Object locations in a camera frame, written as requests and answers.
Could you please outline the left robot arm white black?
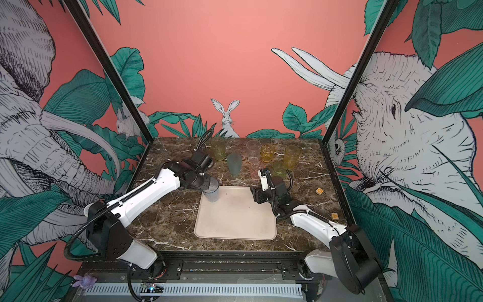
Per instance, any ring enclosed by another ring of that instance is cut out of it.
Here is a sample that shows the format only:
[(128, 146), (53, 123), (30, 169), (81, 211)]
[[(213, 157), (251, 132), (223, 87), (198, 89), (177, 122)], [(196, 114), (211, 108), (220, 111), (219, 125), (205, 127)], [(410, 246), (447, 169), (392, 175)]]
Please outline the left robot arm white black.
[[(80, 262), (116, 260), (139, 269), (148, 279), (162, 277), (167, 270), (163, 257), (134, 239), (127, 227), (158, 200), (180, 188), (211, 194), (217, 192), (219, 182), (186, 161), (165, 162), (155, 176), (122, 197), (86, 206), (84, 213), (88, 220), (66, 243), (64, 256)], [(94, 245), (95, 254), (79, 256), (72, 253), (75, 240), (82, 234)]]

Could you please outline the beige plastic tray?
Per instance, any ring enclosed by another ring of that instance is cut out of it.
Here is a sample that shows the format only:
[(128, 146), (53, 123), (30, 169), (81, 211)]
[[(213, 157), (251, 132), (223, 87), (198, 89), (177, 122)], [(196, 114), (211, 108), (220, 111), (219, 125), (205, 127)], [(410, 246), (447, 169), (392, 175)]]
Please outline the beige plastic tray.
[(194, 234), (204, 239), (274, 240), (277, 225), (271, 206), (254, 201), (249, 187), (221, 186), (218, 199), (201, 195)]

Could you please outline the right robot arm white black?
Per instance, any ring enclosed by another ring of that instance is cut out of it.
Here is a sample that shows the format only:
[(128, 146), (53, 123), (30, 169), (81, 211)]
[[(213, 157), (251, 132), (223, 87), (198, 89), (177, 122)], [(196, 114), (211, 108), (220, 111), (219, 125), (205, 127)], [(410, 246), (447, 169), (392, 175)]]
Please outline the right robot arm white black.
[(289, 220), (323, 245), (329, 252), (313, 250), (302, 260), (300, 275), (315, 274), (337, 278), (349, 292), (361, 294), (382, 273), (382, 262), (367, 234), (358, 225), (344, 226), (311, 210), (292, 198), (280, 177), (260, 176), (260, 186), (250, 192), (259, 205), (268, 203), (276, 220)]

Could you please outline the light green faceted tumbler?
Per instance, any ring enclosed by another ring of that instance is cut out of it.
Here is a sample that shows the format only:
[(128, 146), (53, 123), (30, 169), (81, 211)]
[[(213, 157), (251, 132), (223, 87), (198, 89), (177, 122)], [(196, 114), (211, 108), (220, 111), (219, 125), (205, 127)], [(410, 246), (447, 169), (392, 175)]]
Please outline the light green faceted tumbler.
[(217, 161), (223, 161), (226, 157), (226, 140), (223, 137), (215, 137), (210, 141), (210, 148)]

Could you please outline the blue-grey transparent tumbler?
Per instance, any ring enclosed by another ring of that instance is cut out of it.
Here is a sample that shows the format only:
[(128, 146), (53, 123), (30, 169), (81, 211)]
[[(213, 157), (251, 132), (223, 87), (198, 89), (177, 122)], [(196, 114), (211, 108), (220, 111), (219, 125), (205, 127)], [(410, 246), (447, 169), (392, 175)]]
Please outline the blue-grey transparent tumbler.
[(210, 177), (210, 183), (207, 189), (203, 190), (203, 195), (210, 202), (216, 202), (219, 199), (219, 182), (216, 178)]

